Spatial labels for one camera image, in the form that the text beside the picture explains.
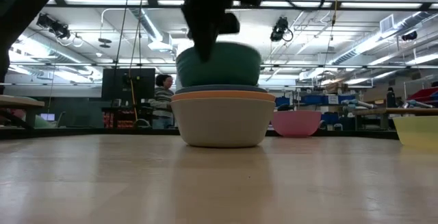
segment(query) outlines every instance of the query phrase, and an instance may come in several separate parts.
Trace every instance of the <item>red container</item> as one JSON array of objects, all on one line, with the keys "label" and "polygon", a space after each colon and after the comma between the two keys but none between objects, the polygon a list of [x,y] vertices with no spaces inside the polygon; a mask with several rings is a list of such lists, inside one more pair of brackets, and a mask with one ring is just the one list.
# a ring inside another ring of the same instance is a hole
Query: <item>red container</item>
[{"label": "red container", "polygon": [[280,111],[274,113],[272,126],[284,137],[303,138],[314,134],[320,121],[318,111]]}]

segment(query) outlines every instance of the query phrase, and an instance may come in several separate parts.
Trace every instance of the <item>red object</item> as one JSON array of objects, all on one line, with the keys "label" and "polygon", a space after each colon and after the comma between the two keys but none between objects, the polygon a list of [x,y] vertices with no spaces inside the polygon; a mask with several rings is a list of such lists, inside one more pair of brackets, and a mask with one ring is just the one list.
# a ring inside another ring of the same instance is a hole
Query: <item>red object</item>
[{"label": "red object", "polygon": [[408,100],[416,100],[422,103],[428,103],[433,101],[432,96],[438,92],[438,87],[427,88],[424,90],[419,90],[414,95],[411,95]]},{"label": "red object", "polygon": [[280,111],[274,113],[272,126],[284,137],[303,138],[314,134],[320,121],[318,111]]}]

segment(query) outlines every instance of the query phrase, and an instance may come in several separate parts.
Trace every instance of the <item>woman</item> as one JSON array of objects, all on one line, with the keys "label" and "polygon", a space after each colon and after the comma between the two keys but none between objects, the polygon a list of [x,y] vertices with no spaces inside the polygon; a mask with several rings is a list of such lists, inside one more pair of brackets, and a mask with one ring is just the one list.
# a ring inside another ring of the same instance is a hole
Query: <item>woman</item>
[{"label": "woman", "polygon": [[152,121],[153,129],[167,129],[173,126],[173,114],[170,107],[171,97],[174,95],[170,90],[173,84],[173,78],[170,75],[160,74],[155,79],[157,88],[155,89],[154,99],[149,100],[152,108],[154,119]]}]

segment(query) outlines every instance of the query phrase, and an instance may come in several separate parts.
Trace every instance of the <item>green bowl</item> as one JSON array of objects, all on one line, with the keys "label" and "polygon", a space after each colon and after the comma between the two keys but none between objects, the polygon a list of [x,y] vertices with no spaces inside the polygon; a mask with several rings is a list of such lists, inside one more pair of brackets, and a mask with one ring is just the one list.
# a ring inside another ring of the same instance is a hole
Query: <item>green bowl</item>
[{"label": "green bowl", "polygon": [[183,87],[208,84],[255,86],[259,81],[261,56],[257,50],[234,42],[217,42],[211,58],[202,62],[194,47],[177,57],[178,78]]}]

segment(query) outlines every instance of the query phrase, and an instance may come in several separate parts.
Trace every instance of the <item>table surface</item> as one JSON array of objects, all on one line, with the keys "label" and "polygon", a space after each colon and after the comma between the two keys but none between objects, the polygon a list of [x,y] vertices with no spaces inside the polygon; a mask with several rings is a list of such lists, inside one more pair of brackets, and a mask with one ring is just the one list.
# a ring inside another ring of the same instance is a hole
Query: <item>table surface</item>
[{"label": "table surface", "polygon": [[368,115],[368,114],[437,114],[438,108],[376,108],[370,110],[353,110],[354,115]]},{"label": "table surface", "polygon": [[28,99],[28,98],[23,98],[23,97],[13,97],[13,96],[8,96],[8,95],[0,95],[0,107],[10,107],[10,106],[14,106],[14,107],[26,107],[26,108],[30,108],[30,107],[35,107],[35,108],[41,108],[44,107],[44,102],[43,101],[35,101],[32,99]]},{"label": "table surface", "polygon": [[0,223],[437,223],[438,156],[367,138],[0,142]]}]

